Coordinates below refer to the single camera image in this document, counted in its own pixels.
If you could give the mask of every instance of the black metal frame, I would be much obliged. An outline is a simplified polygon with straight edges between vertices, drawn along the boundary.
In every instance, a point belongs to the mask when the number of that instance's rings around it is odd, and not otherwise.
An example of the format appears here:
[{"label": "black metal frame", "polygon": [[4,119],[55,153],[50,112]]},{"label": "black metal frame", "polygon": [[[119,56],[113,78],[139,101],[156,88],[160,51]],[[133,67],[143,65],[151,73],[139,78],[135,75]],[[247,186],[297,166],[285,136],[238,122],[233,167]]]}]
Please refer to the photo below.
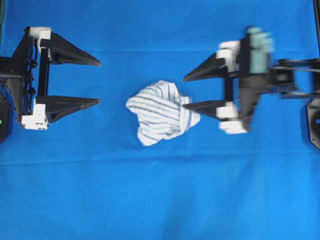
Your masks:
[{"label": "black metal frame", "polygon": [[[40,47],[38,96],[35,102],[45,104],[48,122],[56,122],[66,115],[99,103],[97,98],[48,96],[50,64],[100,66],[99,60],[54,32],[51,32],[50,39],[40,41]],[[30,27],[26,27],[12,57],[0,57],[0,83],[9,89],[14,102],[16,121],[21,125],[22,116],[32,114],[32,99],[36,93],[32,87],[32,69],[37,66],[37,56],[37,39],[30,35]]]}]

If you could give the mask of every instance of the crumpled cloth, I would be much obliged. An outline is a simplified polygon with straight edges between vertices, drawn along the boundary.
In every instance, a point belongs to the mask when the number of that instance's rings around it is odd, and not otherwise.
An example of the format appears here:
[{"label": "crumpled cloth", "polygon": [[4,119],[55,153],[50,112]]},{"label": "crumpled cloth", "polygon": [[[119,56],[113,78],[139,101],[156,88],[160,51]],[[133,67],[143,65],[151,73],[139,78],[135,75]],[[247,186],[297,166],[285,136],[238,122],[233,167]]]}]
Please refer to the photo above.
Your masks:
[{"label": "crumpled cloth", "polygon": [[189,103],[174,83],[161,80],[129,98],[126,107],[137,114],[139,140],[150,146],[182,135],[200,121],[198,113],[183,107]]}]

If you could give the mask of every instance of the blue backdrop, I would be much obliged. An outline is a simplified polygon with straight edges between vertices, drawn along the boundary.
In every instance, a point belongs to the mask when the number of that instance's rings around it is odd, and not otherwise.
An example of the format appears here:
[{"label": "blue backdrop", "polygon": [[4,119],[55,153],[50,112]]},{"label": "blue backdrop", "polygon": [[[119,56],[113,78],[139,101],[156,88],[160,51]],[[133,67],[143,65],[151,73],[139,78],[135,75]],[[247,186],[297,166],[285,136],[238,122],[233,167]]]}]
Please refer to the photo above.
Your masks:
[{"label": "blue backdrop", "polygon": [[[226,135],[202,116],[184,135],[143,147],[127,99],[158,80],[194,102],[222,80],[182,81],[257,25],[274,59],[319,56],[311,0],[7,0],[1,55],[45,26],[101,67],[53,65],[49,94],[99,97],[48,131],[13,123],[0,145],[1,240],[320,238],[320,155],[304,100],[264,95],[252,131]],[[310,88],[309,75],[298,75]]]}]

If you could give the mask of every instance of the striped cloth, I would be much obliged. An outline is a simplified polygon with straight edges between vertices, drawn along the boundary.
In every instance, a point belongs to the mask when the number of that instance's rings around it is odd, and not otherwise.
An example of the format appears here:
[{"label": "striped cloth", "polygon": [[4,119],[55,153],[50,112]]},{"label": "striped cloth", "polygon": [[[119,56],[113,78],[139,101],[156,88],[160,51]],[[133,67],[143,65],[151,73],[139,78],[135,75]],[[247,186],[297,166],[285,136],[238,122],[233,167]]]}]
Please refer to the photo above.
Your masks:
[{"label": "striped cloth", "polygon": [[129,98],[126,107],[137,114],[138,138],[144,146],[183,134],[200,121],[200,115],[183,107],[190,98],[182,96],[174,83],[158,81]]}]

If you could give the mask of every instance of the white bracket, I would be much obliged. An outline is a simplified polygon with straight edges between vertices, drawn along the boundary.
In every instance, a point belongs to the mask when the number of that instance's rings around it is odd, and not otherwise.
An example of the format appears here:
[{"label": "white bracket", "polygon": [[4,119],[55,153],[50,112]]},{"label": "white bracket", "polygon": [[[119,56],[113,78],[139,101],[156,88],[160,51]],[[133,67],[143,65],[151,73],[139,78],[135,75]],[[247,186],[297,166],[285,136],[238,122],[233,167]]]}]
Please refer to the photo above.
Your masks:
[{"label": "white bracket", "polygon": [[41,39],[48,39],[48,40],[51,39],[51,28],[43,27],[43,26],[30,27],[30,36],[33,37],[34,39],[37,39],[36,44],[41,54],[41,49],[44,49],[44,47],[40,47]]},{"label": "white bracket", "polygon": [[47,130],[49,124],[46,116],[46,105],[37,104],[36,99],[34,99],[32,115],[23,115],[21,123],[25,129]]},{"label": "white bracket", "polygon": [[219,128],[226,134],[244,134],[248,131],[243,127],[242,121],[238,118],[238,110],[232,102],[226,102],[225,106],[216,109],[216,116],[219,119],[231,119],[230,121],[221,121]]}]

